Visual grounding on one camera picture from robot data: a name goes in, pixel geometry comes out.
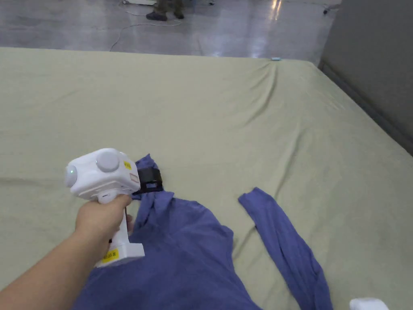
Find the person's left hand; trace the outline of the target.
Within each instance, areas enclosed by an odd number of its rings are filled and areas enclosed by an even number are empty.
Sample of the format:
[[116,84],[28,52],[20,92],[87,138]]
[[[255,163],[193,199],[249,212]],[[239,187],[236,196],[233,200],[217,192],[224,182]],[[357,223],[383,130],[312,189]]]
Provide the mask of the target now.
[[133,230],[133,217],[127,214],[132,202],[128,195],[119,195],[113,201],[100,204],[91,201],[80,207],[75,222],[75,235],[86,241],[88,246],[102,259],[109,249],[109,241],[126,220],[127,235]]

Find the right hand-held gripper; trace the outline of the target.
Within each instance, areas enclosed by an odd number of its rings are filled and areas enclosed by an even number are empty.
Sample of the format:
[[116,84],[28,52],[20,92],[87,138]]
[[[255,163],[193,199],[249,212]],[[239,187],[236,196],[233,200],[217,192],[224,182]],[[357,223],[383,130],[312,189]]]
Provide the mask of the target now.
[[364,297],[350,300],[350,310],[388,310],[386,304],[377,298]]

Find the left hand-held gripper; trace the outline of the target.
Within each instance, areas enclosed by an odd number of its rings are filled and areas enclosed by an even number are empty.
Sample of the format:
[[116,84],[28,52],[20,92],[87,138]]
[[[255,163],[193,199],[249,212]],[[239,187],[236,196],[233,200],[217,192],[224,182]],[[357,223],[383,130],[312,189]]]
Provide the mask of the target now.
[[[106,204],[118,195],[141,195],[164,190],[158,168],[138,168],[125,153],[104,148],[80,156],[66,167],[65,184],[76,197]],[[131,243],[126,220],[109,242],[97,268],[117,266],[145,256],[141,243]]]

